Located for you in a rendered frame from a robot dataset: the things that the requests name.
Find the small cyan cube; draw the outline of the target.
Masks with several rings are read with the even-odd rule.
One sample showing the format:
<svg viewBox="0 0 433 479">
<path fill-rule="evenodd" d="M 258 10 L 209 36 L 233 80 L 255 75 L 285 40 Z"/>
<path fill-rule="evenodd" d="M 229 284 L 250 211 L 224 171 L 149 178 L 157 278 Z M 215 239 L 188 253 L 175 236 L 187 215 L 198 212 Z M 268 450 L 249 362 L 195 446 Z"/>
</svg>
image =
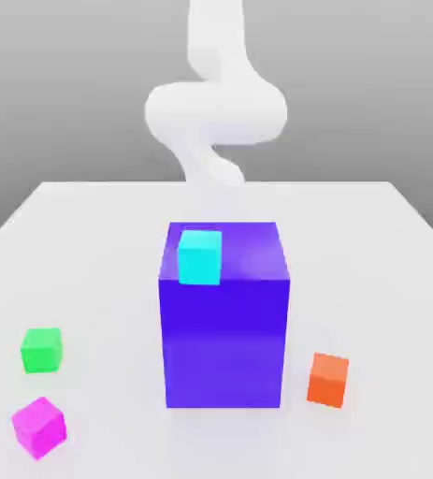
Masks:
<svg viewBox="0 0 433 479">
<path fill-rule="evenodd" d="M 218 285 L 222 271 L 223 234 L 215 230 L 183 230 L 178 244 L 180 284 Z"/>
</svg>

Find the small orange cube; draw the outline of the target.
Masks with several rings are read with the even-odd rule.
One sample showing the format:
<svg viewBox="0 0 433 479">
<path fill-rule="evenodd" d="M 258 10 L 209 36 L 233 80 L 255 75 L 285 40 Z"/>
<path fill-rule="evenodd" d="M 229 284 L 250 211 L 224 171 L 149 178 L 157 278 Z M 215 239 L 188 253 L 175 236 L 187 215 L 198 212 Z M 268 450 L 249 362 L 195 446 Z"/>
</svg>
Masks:
<svg viewBox="0 0 433 479">
<path fill-rule="evenodd" d="M 307 401 L 340 409 L 349 369 L 349 360 L 315 353 L 310 368 Z"/>
</svg>

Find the small green cube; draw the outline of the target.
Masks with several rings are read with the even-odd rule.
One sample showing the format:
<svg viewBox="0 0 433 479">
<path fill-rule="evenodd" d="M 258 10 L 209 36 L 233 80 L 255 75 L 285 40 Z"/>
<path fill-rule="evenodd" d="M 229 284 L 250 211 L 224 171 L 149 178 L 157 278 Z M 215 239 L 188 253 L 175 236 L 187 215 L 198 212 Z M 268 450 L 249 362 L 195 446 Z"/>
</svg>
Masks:
<svg viewBox="0 0 433 479">
<path fill-rule="evenodd" d="M 55 372 L 63 358 L 62 333 L 58 327 L 29 328 L 21 345 L 26 373 Z"/>
</svg>

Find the small magenta cube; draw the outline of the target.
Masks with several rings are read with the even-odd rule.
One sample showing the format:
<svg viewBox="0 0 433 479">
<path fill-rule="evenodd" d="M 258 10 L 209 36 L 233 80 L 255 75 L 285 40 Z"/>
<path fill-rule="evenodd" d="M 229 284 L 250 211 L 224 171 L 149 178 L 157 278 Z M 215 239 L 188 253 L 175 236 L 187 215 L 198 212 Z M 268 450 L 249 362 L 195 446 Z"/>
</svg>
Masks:
<svg viewBox="0 0 433 479">
<path fill-rule="evenodd" d="M 63 412 L 45 397 L 18 410 L 11 423 L 18 442 L 34 459 L 41 459 L 67 438 Z"/>
</svg>

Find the large purple box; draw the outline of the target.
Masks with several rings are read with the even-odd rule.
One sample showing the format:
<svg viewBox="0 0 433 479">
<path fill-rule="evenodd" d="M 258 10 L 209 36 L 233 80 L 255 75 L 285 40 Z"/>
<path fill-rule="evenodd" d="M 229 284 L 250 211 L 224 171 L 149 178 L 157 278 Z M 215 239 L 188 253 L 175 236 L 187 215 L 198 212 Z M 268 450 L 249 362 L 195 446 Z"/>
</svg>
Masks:
<svg viewBox="0 0 433 479">
<path fill-rule="evenodd" d="M 185 230 L 221 232 L 220 284 L 179 282 Z M 170 223 L 158 290 L 167 407 L 280 406 L 290 275 L 275 223 Z"/>
</svg>

